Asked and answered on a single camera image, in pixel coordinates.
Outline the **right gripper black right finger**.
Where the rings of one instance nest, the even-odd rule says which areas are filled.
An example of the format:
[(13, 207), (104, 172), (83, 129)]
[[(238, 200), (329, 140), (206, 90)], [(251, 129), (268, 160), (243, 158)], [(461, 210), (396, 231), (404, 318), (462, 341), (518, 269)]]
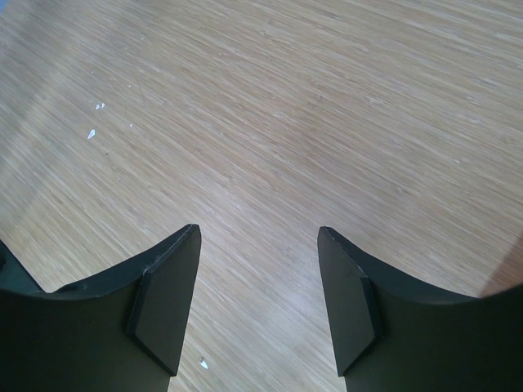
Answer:
[(349, 391), (521, 390), (521, 286), (482, 298), (451, 292), (327, 226), (317, 247), (337, 374)]

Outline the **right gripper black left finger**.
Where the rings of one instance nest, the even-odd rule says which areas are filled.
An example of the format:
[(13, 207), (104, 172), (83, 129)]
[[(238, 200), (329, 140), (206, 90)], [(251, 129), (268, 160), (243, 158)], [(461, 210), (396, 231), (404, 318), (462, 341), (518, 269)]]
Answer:
[(179, 368), (201, 242), (200, 228), (187, 225), (54, 292), (2, 247), (2, 390), (167, 390)]

